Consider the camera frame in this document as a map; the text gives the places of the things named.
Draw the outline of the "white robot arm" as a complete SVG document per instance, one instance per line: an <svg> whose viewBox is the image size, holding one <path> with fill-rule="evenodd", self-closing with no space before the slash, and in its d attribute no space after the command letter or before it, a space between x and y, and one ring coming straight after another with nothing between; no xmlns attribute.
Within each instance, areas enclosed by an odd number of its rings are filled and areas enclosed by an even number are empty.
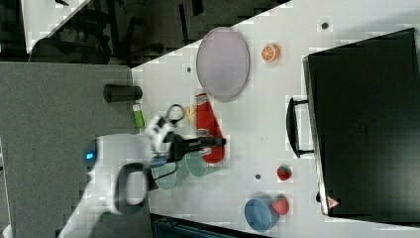
<svg viewBox="0 0 420 238"><path fill-rule="evenodd" d="M84 156L89 167L89 181L56 238L89 238L103 214L137 213L150 190L148 170L177 163L189 153L225 145L223 138L185 139L173 133L167 136L116 134L96 138Z"/></svg>

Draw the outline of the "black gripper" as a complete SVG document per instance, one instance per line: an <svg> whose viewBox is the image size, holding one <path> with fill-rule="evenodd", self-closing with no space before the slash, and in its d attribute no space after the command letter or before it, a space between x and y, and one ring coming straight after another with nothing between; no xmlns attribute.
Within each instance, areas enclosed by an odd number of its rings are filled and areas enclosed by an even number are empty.
<svg viewBox="0 0 420 238"><path fill-rule="evenodd" d="M169 149L168 161L170 163L179 162L185 154L200 151L201 146L204 148L213 148L224 147L225 145L226 140L224 138L200 137L199 140L197 138L184 139L180 135L175 134Z"/></svg>

